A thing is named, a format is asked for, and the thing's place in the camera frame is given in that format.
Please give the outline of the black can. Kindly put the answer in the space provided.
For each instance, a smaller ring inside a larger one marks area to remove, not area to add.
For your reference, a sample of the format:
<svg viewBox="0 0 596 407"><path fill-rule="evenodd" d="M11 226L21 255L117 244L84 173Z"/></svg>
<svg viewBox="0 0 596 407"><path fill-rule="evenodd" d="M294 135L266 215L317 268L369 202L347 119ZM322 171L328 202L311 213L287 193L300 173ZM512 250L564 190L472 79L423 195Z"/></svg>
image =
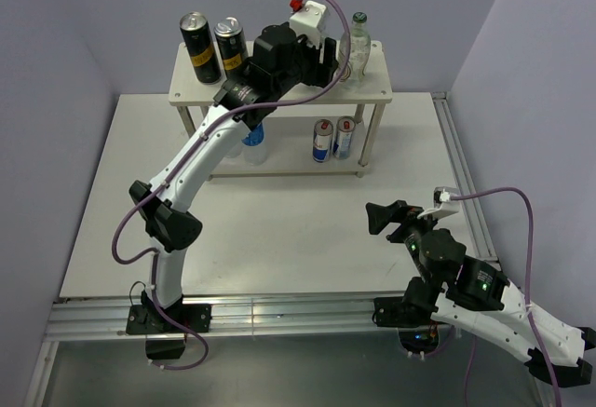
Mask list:
<svg viewBox="0 0 596 407"><path fill-rule="evenodd" d="M216 24L214 34L226 77L236 75L248 58L241 23L235 17L226 17Z"/></svg>
<svg viewBox="0 0 596 407"><path fill-rule="evenodd" d="M203 84L213 84L222 77L207 18L196 11L183 15L180 31L196 78Z"/></svg>

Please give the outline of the glass bottle green cap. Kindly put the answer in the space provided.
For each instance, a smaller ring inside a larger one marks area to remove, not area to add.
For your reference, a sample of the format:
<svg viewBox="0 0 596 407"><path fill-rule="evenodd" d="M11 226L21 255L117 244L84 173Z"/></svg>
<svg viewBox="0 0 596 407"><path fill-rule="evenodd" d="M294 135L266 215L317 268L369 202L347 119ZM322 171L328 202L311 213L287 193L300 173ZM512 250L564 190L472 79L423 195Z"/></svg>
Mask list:
<svg viewBox="0 0 596 407"><path fill-rule="evenodd" d="M345 72L340 79L346 88L359 87L365 77L372 48L367 20L364 12L354 13L349 35L343 34L340 40L338 61L343 62L348 58Z"/></svg>

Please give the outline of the Pocari Sweat plastic bottle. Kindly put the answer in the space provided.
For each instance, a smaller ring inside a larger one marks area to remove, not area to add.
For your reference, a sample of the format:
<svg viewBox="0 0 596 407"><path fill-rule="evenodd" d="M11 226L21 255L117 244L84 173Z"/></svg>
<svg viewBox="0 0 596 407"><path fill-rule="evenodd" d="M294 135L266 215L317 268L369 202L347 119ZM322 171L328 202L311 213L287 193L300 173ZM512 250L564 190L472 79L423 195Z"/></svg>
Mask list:
<svg viewBox="0 0 596 407"><path fill-rule="evenodd" d="M239 157L242 154L243 146L243 142L238 142L225 154L224 157L229 159Z"/></svg>

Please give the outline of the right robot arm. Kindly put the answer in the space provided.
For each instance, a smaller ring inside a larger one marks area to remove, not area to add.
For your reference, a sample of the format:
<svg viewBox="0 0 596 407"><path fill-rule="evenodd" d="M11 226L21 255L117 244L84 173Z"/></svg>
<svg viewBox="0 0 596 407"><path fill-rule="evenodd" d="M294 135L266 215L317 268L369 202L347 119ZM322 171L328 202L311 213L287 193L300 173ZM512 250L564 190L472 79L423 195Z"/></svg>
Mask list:
<svg viewBox="0 0 596 407"><path fill-rule="evenodd" d="M387 206L367 203L365 209L372 235L397 224L386 239L404 245L418 271L402 296L374 299L376 326L446 323L506 350L545 383L560 388L590 383L592 367L584 354L595 347L595 331L570 326L540 306L526 304L522 291L502 271L469 256L464 244L437 226L440 219L458 213L457 203L423 209L397 200Z"/></svg>

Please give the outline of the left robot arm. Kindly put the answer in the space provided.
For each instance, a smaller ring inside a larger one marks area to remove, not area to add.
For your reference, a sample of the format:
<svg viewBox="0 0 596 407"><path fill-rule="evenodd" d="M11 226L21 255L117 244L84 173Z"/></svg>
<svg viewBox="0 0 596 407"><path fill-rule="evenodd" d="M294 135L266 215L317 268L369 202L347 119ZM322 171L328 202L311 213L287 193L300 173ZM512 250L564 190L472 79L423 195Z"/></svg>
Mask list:
<svg viewBox="0 0 596 407"><path fill-rule="evenodd" d="M331 88L336 49L335 39L315 45L288 23L265 27L251 55L215 94L201 128L149 183L131 185L154 255L147 318L159 331L174 330L182 319L185 254L203 228L190 212L198 190L236 144L287 104L284 97L295 86Z"/></svg>

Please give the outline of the white two-tier shelf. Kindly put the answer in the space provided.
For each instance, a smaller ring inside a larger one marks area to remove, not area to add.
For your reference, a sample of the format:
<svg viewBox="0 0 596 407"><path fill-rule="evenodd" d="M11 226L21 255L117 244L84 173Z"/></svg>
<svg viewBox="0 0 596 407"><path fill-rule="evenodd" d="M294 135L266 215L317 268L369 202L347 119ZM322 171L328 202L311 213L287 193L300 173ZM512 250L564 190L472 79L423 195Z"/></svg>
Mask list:
<svg viewBox="0 0 596 407"><path fill-rule="evenodd" d="M191 67L186 46L178 46L169 87L169 104L178 109L183 125L192 136L195 125L189 107L207 113L223 80L212 85L199 83ZM266 161L250 165L241 156L224 159L212 177L281 176L307 174L355 174L362 177L369 170L377 130L386 105L392 101L386 58L379 41L372 41L372 52L365 79L355 88L337 86L304 106L277 109L264 121ZM333 124L342 116L356 121L349 157L318 163L312 157L315 123L326 118Z"/></svg>

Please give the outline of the red bull can left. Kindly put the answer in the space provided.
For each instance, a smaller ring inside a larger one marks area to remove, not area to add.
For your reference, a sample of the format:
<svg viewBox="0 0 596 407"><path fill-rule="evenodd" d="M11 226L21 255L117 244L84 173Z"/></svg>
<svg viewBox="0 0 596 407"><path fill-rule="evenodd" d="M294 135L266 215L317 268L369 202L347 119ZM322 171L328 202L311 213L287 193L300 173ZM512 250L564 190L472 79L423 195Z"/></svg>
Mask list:
<svg viewBox="0 0 596 407"><path fill-rule="evenodd" d="M332 154L333 123L329 119L320 119L315 123L313 131L313 159L322 163Z"/></svg>

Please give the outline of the red bull can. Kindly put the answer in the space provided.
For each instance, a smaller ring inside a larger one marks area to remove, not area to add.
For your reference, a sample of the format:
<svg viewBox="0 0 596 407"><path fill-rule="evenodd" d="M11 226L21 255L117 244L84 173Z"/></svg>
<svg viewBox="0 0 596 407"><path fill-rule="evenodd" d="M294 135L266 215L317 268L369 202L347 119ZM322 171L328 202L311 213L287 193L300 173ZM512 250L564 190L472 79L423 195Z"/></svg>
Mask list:
<svg viewBox="0 0 596 407"><path fill-rule="evenodd" d="M322 163L332 154L333 123L329 119L320 119L315 123L313 131L313 159Z"/></svg>
<svg viewBox="0 0 596 407"><path fill-rule="evenodd" d="M350 116L343 116L337 120L332 148L335 158L349 158L355 127L356 121Z"/></svg>

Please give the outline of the red bull can right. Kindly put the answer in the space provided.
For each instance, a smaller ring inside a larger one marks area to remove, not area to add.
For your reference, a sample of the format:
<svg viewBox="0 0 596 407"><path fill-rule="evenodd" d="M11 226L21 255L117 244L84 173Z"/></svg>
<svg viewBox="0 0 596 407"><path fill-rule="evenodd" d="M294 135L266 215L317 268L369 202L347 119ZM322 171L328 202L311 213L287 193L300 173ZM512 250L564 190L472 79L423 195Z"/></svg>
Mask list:
<svg viewBox="0 0 596 407"><path fill-rule="evenodd" d="M332 148L335 158L349 158L355 127L356 121L350 116L343 116L337 120Z"/></svg>

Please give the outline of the aluminium side rail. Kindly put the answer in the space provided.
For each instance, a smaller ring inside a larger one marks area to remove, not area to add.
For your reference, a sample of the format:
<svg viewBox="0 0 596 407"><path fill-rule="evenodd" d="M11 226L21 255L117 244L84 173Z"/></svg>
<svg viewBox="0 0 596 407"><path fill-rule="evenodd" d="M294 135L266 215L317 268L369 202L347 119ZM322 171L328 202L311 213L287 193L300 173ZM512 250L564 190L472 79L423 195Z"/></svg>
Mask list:
<svg viewBox="0 0 596 407"><path fill-rule="evenodd" d="M433 92L431 94L431 99L446 143L448 156L454 172L456 187L465 195L475 193L476 188L448 104L448 93ZM463 212L467 220L477 256L485 261L498 263L494 244L479 200L473 199L464 201Z"/></svg>

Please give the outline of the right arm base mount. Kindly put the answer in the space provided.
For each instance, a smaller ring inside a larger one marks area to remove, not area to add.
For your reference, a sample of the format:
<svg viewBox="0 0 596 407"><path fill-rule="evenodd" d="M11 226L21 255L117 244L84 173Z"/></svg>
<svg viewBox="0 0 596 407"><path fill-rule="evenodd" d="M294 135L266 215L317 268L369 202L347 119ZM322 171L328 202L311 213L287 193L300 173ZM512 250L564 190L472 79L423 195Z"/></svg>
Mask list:
<svg viewBox="0 0 596 407"><path fill-rule="evenodd" d="M396 330L408 359L434 357L455 338L454 327L440 332L440 323L425 310L407 305L402 296L376 297L372 302L372 323L378 328Z"/></svg>

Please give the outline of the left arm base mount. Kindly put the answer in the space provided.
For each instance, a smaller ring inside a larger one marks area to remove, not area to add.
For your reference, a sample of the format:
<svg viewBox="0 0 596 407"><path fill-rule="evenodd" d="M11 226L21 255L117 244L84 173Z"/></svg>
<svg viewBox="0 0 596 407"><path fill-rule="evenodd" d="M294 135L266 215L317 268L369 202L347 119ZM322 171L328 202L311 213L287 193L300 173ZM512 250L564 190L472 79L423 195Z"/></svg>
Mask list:
<svg viewBox="0 0 596 407"><path fill-rule="evenodd" d="M182 304L175 311L166 310L184 327L198 333L209 331L211 305ZM178 360L185 351L187 333L165 321L153 308L133 305L129 308L126 335L145 336L145 355L153 361Z"/></svg>

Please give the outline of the aluminium front rail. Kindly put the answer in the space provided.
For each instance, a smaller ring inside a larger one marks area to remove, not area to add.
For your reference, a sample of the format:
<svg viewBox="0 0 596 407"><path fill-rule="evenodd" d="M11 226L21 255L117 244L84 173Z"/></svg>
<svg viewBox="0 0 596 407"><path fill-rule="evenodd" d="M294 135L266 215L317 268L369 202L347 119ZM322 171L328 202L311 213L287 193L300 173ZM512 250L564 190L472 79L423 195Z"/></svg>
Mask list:
<svg viewBox="0 0 596 407"><path fill-rule="evenodd" d="M205 337L378 332L373 297L335 294L271 297L189 297L190 305L211 305ZM126 297L68 300L55 304L45 342L127 339L130 302Z"/></svg>

